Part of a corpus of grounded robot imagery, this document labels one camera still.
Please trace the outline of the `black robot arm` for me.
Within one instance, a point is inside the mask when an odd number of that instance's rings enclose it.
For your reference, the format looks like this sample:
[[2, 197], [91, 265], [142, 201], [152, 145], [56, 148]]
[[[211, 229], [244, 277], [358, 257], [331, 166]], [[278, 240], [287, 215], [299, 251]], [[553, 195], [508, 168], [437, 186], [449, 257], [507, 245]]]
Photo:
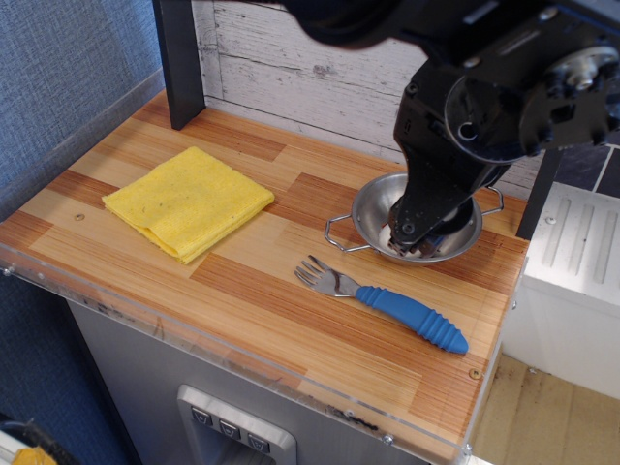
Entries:
[[399, 254], [463, 223], [463, 209], [516, 161], [619, 129], [615, 1], [289, 1], [312, 39], [348, 49], [396, 39], [426, 61], [394, 137], [408, 184], [392, 207]]

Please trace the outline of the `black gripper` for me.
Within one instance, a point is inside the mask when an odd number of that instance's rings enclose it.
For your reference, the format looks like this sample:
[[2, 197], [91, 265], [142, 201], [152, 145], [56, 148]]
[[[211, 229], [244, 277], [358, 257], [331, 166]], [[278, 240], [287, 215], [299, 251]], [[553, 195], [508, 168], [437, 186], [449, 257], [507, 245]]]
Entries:
[[433, 257], [473, 212], [473, 195], [513, 162], [513, 95], [426, 62], [405, 87], [394, 138], [408, 182], [391, 208], [389, 248]]

